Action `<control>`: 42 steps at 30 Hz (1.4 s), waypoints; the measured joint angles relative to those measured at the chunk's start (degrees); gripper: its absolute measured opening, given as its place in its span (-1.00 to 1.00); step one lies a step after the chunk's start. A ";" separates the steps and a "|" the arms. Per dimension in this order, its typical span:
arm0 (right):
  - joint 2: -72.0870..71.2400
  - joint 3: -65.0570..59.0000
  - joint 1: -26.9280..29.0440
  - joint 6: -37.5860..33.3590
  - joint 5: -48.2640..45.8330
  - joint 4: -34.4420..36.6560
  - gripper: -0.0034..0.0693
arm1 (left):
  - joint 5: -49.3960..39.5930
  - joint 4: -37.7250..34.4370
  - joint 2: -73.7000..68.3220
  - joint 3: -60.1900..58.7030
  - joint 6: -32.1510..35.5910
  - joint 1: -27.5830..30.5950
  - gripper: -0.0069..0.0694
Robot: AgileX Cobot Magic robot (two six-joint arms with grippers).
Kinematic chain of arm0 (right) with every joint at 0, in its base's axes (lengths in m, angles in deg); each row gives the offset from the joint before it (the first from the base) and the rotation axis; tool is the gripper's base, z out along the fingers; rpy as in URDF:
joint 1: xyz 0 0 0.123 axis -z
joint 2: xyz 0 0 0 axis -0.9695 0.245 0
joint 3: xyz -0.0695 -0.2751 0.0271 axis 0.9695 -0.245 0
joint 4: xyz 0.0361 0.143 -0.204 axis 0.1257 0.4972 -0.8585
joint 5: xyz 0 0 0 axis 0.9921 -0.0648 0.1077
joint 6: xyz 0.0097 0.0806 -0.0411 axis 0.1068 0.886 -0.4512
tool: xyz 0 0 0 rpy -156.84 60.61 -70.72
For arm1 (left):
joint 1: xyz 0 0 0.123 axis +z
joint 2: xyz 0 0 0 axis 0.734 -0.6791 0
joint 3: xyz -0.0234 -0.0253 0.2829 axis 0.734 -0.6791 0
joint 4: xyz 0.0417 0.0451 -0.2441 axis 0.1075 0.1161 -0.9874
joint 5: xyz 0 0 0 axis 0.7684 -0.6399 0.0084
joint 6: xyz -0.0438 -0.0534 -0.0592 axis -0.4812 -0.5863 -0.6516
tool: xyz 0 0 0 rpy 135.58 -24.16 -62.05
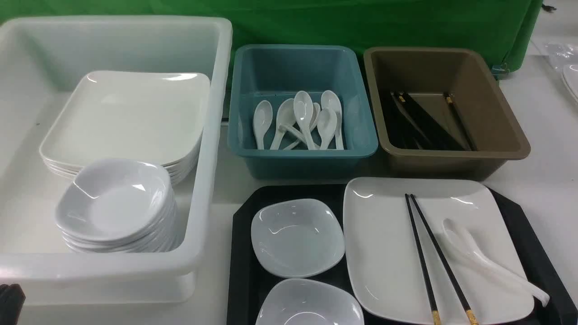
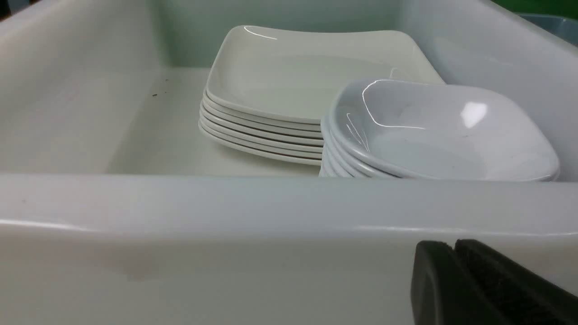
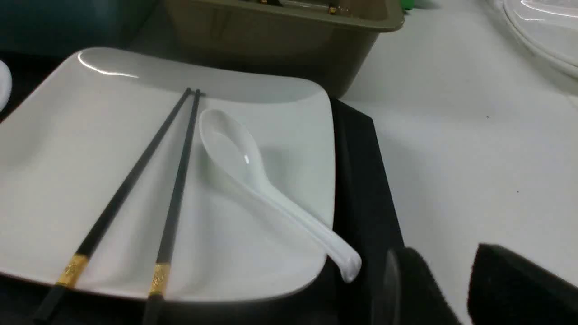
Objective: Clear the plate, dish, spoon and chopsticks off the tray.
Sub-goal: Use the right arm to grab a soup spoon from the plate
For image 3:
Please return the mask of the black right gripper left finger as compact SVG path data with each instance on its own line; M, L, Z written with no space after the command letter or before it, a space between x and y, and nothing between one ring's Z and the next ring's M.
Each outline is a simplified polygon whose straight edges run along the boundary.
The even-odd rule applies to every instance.
M383 284L385 325L461 324L415 249L388 250Z

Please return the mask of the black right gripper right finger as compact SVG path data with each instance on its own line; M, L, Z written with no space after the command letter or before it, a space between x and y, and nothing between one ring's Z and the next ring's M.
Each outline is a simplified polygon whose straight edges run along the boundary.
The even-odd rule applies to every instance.
M481 243L467 308L475 325L575 325L578 290L510 249Z

